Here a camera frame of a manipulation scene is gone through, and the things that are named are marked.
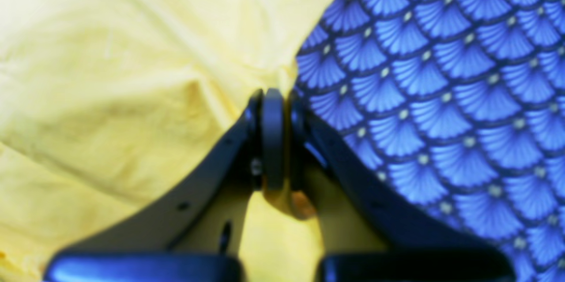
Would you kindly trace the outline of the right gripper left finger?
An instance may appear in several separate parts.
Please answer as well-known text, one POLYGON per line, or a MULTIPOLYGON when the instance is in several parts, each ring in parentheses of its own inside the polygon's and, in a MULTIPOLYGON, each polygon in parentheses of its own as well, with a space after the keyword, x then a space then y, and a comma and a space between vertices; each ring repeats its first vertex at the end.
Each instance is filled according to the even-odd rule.
POLYGON ((252 93, 185 179, 137 214, 58 251, 45 282, 242 282, 238 250, 256 190, 284 187, 284 98, 252 93))

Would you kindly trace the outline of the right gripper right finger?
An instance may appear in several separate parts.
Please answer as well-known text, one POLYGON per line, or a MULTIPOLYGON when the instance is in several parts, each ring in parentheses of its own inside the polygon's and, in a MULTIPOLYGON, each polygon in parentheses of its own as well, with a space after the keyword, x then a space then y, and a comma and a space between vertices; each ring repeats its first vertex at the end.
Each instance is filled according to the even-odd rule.
POLYGON ((288 98, 290 185, 313 205, 316 282, 514 282, 494 246, 452 229, 379 180, 335 129, 288 98))

